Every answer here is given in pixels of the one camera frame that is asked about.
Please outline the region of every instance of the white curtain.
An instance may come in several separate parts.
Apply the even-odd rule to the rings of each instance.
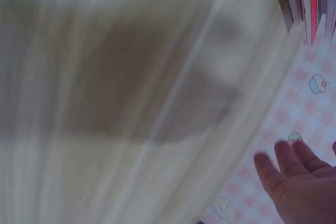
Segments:
[[[0,0],[0,222],[197,222],[301,33],[278,0]]]

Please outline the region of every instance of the red book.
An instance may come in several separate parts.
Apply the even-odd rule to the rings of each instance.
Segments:
[[[314,42],[317,23],[318,23],[318,6],[317,0],[310,0],[310,11],[311,11],[311,43]]]

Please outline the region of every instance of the cupcake print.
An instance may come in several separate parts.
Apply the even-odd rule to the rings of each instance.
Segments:
[[[292,134],[288,136],[288,141],[289,141],[289,144],[292,145],[296,141],[303,141],[303,138],[300,133],[297,133],[294,131],[292,132]]]
[[[309,88],[314,94],[325,93],[327,84],[330,83],[326,82],[319,74],[314,74],[308,82]]]

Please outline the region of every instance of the hand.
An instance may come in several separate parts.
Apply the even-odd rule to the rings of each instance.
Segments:
[[[302,141],[274,146],[280,172],[265,153],[255,166],[265,191],[286,224],[336,223],[336,167],[320,160]],[[333,144],[336,154],[336,142]]]

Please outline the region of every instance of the pink gingham fabric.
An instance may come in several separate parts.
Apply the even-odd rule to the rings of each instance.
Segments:
[[[264,123],[224,190],[204,212],[204,224],[280,224],[253,164],[256,151],[273,150],[279,139],[305,141],[323,160],[335,165],[331,145],[336,140],[336,42],[323,39],[321,18],[313,46],[299,47]]]

